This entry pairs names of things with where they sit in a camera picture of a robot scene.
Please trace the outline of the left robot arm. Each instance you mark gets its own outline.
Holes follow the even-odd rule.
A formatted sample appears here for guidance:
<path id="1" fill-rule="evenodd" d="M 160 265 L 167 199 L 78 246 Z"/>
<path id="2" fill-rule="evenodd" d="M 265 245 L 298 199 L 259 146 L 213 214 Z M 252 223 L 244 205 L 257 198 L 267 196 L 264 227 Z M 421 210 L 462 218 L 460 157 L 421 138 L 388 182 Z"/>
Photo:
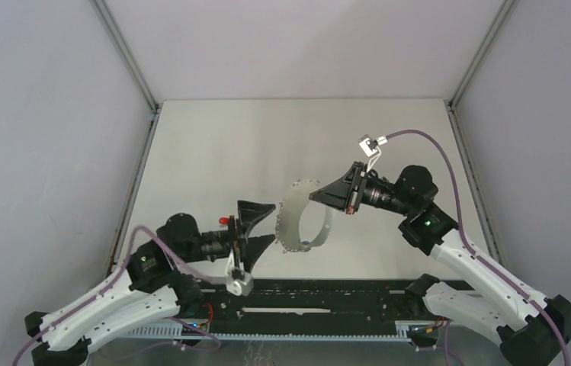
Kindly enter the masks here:
<path id="1" fill-rule="evenodd" d="M 34 311 L 25 319 L 35 365 L 81 365 L 89 355 L 135 328 L 169 316 L 194 317 L 204 305 L 200 283 L 246 296 L 252 269 L 273 234 L 252 236 L 275 204 L 238 201 L 221 230 L 202 232 L 196 219 L 177 213 L 157 230 L 139 225 L 131 234 L 150 240 L 126 250 L 122 264 L 101 283 L 63 308 Z"/>

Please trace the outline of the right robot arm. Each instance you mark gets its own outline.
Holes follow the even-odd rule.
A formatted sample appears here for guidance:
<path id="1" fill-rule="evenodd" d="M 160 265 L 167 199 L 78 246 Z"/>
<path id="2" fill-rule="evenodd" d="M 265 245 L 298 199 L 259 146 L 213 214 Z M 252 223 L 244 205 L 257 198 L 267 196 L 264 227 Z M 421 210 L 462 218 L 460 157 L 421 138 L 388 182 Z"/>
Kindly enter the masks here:
<path id="1" fill-rule="evenodd" d="M 511 365 L 549 365 L 558 355 L 569 364 L 571 303 L 535 290 L 472 244 L 462 226 L 434 202 L 437 193 L 423 166 L 408 165 L 390 182 L 354 162 L 341 178 L 311 193 L 310 200 L 345 214 L 355 214 L 365 204 L 402 215 L 404 240 L 478 294 L 461 295 L 424 274 L 406 290 L 410 316 L 424 319 L 431 313 L 453 320 L 497 345 Z"/>

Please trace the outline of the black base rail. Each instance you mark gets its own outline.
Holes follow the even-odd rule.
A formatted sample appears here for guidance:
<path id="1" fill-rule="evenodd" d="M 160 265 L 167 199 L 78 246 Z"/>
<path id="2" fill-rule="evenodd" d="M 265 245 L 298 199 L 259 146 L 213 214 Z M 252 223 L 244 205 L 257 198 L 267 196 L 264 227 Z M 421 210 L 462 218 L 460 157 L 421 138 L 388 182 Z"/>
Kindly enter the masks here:
<path id="1" fill-rule="evenodd" d="M 438 316 L 407 296 L 410 280 L 258 279 L 246 297 L 203 284 L 213 311 L 209 328 L 230 338 L 403 338 L 404 326 L 432 326 Z"/>

